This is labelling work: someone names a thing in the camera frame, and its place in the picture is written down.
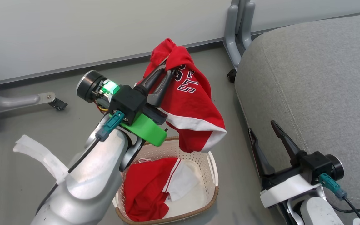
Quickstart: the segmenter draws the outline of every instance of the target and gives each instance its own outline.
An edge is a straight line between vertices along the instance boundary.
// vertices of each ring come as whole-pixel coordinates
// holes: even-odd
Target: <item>white wall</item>
[[[360,13],[357,0],[254,0],[253,31]],[[231,0],[0,0],[0,81],[222,38]]]

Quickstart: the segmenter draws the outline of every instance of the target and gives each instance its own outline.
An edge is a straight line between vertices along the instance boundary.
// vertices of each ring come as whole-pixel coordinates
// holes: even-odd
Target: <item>white cloth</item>
[[[170,195],[171,201],[183,198],[194,186],[199,183],[194,172],[181,159],[174,165],[163,192]]]
[[[31,139],[27,135],[23,135],[16,141],[13,148],[14,152],[26,154],[40,161],[45,168],[54,176],[56,183],[62,183],[68,175],[68,168],[58,159],[48,148]]]

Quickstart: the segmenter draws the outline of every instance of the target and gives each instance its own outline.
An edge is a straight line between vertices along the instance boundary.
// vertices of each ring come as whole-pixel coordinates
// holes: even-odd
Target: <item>gray fabric upholstery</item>
[[[276,120],[299,147],[338,157],[339,182],[360,208],[360,16],[279,28],[244,53],[235,87],[248,125],[276,170],[289,157],[270,125]],[[327,192],[329,201],[350,209]],[[339,214],[352,224],[354,214]]]

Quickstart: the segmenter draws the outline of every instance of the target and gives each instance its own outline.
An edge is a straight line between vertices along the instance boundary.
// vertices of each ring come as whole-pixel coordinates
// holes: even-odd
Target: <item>chair caster wheel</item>
[[[232,69],[230,70],[230,72],[227,74],[227,79],[229,79],[229,81],[231,83],[234,84],[234,80],[236,79],[236,73],[237,73],[237,70],[236,69]]]
[[[59,100],[58,98],[55,98],[54,101],[48,103],[50,106],[54,107],[57,111],[61,111],[64,110],[66,108],[66,106],[68,105],[67,103]]]

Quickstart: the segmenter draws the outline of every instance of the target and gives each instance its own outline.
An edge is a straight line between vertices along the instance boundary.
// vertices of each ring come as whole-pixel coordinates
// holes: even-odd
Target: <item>white plastic basket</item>
[[[140,158],[147,158],[152,161],[166,157],[181,158],[186,165],[194,171],[200,182],[182,199],[174,202],[167,202],[166,204],[169,207],[169,211],[164,218],[144,222],[132,221],[126,215],[126,211],[124,209],[125,196],[122,184],[112,201],[120,219],[131,225],[169,223],[202,213],[215,203],[219,191],[219,179],[218,170],[212,153],[187,153],[181,151],[178,146],[178,137],[167,138],[160,147],[155,147],[152,144],[146,144],[143,148],[141,148],[137,157],[133,161],[133,164],[138,163]],[[123,180],[126,178],[126,173],[127,169],[122,172]]]

